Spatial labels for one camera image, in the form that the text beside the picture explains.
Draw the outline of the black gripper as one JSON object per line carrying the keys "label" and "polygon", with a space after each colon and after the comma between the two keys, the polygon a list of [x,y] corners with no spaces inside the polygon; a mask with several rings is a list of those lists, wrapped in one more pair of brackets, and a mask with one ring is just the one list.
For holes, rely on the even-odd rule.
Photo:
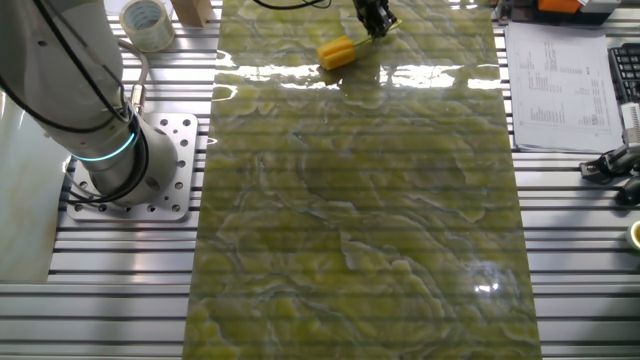
{"label": "black gripper", "polygon": [[353,0],[353,4],[358,20],[371,37],[384,37],[397,22],[397,17],[389,10],[388,0]]}

